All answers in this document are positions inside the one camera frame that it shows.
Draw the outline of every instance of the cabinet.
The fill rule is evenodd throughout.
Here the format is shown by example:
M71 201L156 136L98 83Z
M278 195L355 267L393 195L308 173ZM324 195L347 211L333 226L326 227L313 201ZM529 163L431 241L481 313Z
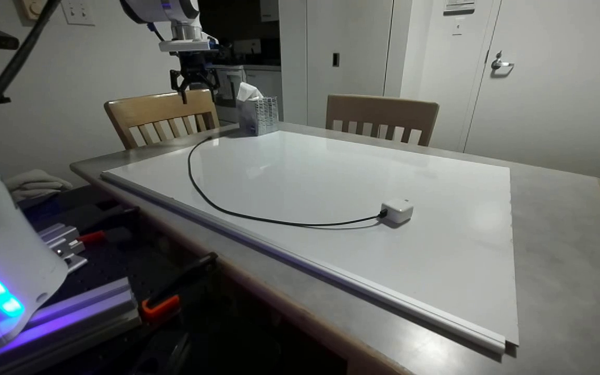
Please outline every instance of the cabinet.
M261 21L263 24L279 21L279 0L261 0Z

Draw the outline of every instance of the wall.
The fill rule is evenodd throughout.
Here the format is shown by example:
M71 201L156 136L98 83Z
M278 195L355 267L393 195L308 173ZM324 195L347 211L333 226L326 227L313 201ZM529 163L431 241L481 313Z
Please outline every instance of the wall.
M475 15L465 18L444 18L446 3L414 0L414 4L420 7L414 18L421 20L411 24L403 96L440 104L434 148L465 150L500 0L479 0Z
M308 0L279 3L284 122L307 123Z
M174 61L156 38L132 24L118 0L90 0L96 28L64 24L56 8L26 70L0 107L0 173L29 170L80 181L69 163L122 150L103 104L110 99L169 91ZM12 0L0 0L0 29L29 31ZM0 70L12 54L0 52Z
M403 4L401 13L408 15L408 21L403 29L403 33L407 33L404 43L398 44L398 46L404 46L401 49L404 57L398 59L403 62L403 73L401 73L403 79L398 79L398 83L387 82L385 92L387 88L394 88L398 91L401 99L416 100L421 96L421 78L423 78L423 65L425 65L431 8L434 8L434 0L408 0Z
M423 24L420 18L420 3L430 3L431 0L394 0L393 8L393 25L390 25L390 49L387 49L387 73L385 73L385 83L383 83L383 95L393 99L401 99L403 85L404 85L404 71L407 65L411 65L408 76L412 73L412 59L416 57L416 40L414 40L414 29L421 29L427 24Z

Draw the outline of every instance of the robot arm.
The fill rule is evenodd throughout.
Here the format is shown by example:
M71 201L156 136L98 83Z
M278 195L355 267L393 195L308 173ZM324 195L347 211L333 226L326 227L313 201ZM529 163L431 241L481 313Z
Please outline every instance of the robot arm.
M174 40L163 40L159 49L179 59L179 71L172 71L175 92L184 96L188 88L219 88L219 78L207 62L219 43L203 31L199 0L122 0L122 7L135 24L172 24Z

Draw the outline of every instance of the light switch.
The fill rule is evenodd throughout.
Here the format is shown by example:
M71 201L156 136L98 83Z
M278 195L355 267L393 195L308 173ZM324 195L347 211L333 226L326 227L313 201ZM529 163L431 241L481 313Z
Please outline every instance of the light switch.
M43 15L44 7L47 7L47 0L21 0L24 15L29 21L38 21L38 18Z

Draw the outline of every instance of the wooden chair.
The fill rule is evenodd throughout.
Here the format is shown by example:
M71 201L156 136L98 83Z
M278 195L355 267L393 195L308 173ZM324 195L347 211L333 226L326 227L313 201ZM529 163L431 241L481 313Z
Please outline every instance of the wooden chair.
M371 137L383 136L385 140L394 140L397 133L403 133L401 142L404 145L411 142L412 132L421 132L420 147L430 147L437 112L440 107L436 102L377 96L330 96L326 127Z
M104 104L120 140L128 150L216 129L219 119L208 91L122 99Z

